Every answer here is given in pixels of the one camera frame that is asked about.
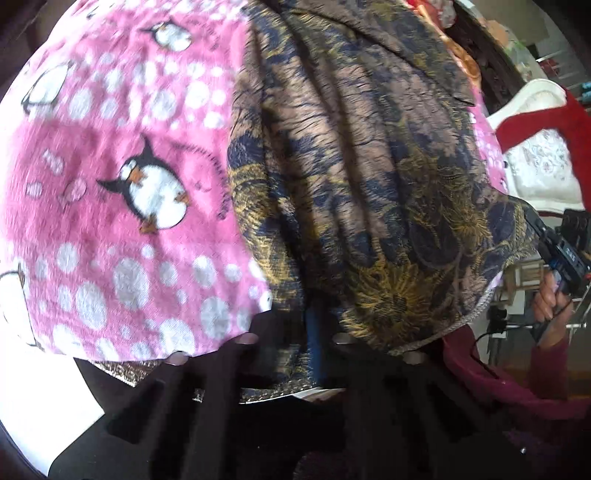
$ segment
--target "pink blanket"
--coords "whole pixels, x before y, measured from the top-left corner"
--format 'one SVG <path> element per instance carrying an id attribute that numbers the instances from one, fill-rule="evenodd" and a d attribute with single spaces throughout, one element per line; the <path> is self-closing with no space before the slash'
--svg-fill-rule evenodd
<path id="1" fill-rule="evenodd" d="M 271 307 L 226 179 L 240 7 L 78 1 L 0 104 L 0 271 L 45 350 L 203 354 Z"/>

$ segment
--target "floral patterned fabric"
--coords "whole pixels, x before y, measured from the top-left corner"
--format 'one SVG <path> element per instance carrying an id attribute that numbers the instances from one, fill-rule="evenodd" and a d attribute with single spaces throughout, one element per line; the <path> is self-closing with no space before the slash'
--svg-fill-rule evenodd
<path id="1" fill-rule="evenodd" d="M 274 305 L 320 291 L 390 353 L 465 323 L 532 233 L 489 184 L 444 44 L 398 1 L 251 0 L 248 15 L 229 178 Z"/>

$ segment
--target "person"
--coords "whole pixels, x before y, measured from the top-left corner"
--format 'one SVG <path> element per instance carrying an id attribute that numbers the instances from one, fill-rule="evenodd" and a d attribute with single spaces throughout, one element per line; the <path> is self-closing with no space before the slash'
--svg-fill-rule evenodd
<path id="1" fill-rule="evenodd" d="M 500 405 L 508 413 L 512 428 L 505 434 L 525 449 L 538 472 L 559 458 L 561 445 L 580 430 L 591 405 L 588 398 L 568 399 L 566 326 L 574 308 L 571 298 L 556 290 L 556 280 L 546 272 L 533 309 L 535 321 L 551 323 L 532 347 L 527 386 L 519 385 L 502 369 L 480 361 L 470 326 L 443 338 L 447 369 L 480 402 Z"/>

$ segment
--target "red cloth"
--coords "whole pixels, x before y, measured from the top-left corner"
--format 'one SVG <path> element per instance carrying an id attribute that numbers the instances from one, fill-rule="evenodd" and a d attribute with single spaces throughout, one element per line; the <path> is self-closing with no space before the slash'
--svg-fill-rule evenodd
<path id="1" fill-rule="evenodd" d="M 530 374 L 531 389 L 520 386 L 501 369 L 495 369 L 499 378 L 494 378 L 470 356 L 474 345 L 472 329 L 466 325 L 443 338 L 443 361 L 450 372 L 470 392 L 482 401 L 497 400 L 504 405 L 534 416 L 540 422 L 554 420 L 580 420 L 585 417 L 591 400 L 553 400 L 543 398 L 566 398 L 566 359 L 568 343 L 559 343 L 543 351 L 532 350 Z"/>
<path id="2" fill-rule="evenodd" d="M 583 204 L 591 212 L 591 117 L 568 90 L 565 106 L 510 116 L 499 125 L 496 137 L 505 153 L 544 128 L 557 129 L 566 140 Z"/>

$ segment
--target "penguin print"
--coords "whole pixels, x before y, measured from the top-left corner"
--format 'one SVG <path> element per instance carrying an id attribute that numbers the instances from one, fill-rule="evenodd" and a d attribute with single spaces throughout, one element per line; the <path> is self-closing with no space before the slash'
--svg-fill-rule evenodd
<path id="1" fill-rule="evenodd" d="M 160 22 L 144 31 L 150 32 L 158 45 L 170 51 L 187 50 L 193 43 L 189 31 L 172 20 Z"/>
<path id="2" fill-rule="evenodd" d="M 33 107 L 55 105 L 72 65 L 74 65 L 72 61 L 60 63 L 41 74 L 21 101 L 27 115 L 31 113 Z"/>
<path id="3" fill-rule="evenodd" d="M 97 180 L 112 193 L 120 193 L 131 212 L 140 219 L 141 233 L 156 233 L 180 223 L 190 204 L 189 196 L 176 173 L 154 156 L 143 135 L 144 150 L 126 160 L 115 180 Z"/>

